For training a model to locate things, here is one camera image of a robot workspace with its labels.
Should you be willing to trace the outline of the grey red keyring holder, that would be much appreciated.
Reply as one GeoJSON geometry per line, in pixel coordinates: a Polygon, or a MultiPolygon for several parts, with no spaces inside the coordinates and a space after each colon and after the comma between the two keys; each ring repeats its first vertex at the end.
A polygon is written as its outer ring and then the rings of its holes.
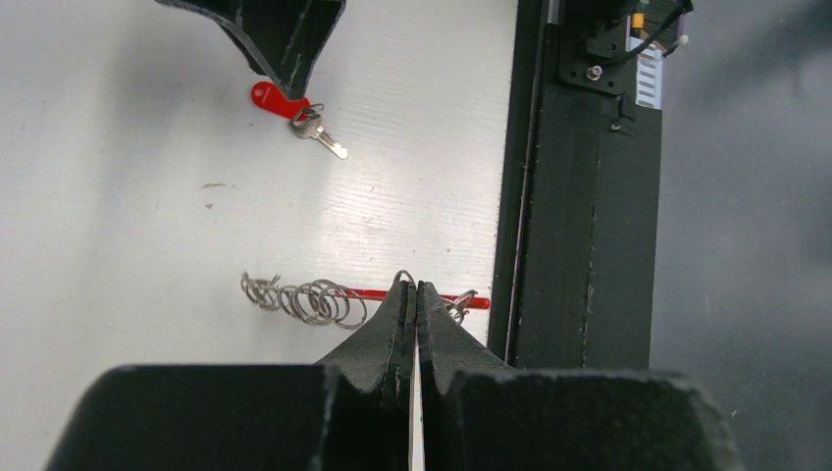
{"type": "Polygon", "coordinates": [[[281,277],[254,278],[244,272],[240,288],[259,309],[283,312],[309,326],[334,325],[355,331],[369,319],[369,302],[381,302],[388,293],[383,289],[350,288],[328,279],[300,285],[284,285],[281,277]]]}

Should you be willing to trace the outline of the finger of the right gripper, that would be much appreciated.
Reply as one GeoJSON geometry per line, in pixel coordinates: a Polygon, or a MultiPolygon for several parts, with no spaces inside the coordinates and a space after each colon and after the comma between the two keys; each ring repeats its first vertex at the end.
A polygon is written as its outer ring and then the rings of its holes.
{"type": "Polygon", "coordinates": [[[302,98],[315,63],[345,10],[342,0],[158,0],[218,25],[290,100],[302,98]]]}

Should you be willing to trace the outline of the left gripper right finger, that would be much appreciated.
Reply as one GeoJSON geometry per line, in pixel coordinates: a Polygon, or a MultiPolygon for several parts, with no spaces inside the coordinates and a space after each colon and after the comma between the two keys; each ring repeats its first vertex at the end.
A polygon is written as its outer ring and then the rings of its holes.
{"type": "Polygon", "coordinates": [[[670,372],[514,369],[415,291],[430,470],[741,470],[728,423],[670,372]]]}

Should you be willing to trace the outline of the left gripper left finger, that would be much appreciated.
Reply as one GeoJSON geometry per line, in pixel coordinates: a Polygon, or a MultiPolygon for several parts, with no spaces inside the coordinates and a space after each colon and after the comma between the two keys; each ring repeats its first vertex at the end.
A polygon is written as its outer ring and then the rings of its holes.
{"type": "Polygon", "coordinates": [[[405,470],[415,311],[396,281],[312,364],[125,365],[81,397],[50,470],[405,470]]]}

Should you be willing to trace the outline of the red tag key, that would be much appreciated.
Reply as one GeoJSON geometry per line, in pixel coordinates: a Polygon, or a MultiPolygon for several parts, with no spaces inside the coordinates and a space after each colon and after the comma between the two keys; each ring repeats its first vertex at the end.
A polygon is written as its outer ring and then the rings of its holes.
{"type": "Polygon", "coordinates": [[[264,80],[251,87],[250,98],[256,107],[287,119],[288,128],[296,137],[321,143],[340,160],[348,157],[347,148],[323,126],[324,104],[313,104],[307,98],[290,100],[275,84],[264,80]]]}

